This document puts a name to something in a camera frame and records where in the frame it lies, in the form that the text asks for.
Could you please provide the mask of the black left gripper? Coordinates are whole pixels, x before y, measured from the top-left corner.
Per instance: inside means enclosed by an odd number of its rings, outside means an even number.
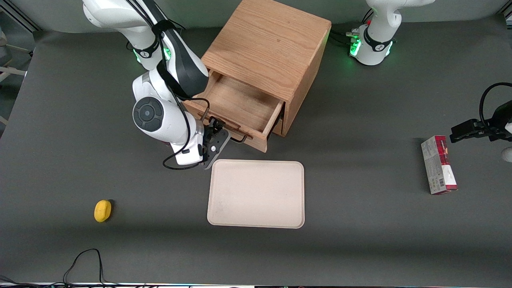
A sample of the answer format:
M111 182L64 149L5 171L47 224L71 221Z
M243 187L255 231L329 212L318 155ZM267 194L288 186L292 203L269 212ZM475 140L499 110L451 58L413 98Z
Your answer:
M489 138L492 142L502 139L507 142L512 140L511 136L511 118L512 118L512 101L508 101L498 106L493 113L491 120L467 120L456 126L453 126L450 135L450 142L457 143L463 139L473 138Z

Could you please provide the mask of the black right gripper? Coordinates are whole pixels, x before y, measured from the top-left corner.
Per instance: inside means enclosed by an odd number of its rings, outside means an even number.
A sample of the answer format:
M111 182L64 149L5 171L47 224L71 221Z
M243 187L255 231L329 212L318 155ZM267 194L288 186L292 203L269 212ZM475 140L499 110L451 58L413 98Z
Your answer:
M220 152L219 129L223 129L225 122L216 117L210 117L209 127L205 127L203 137L203 161L212 162Z

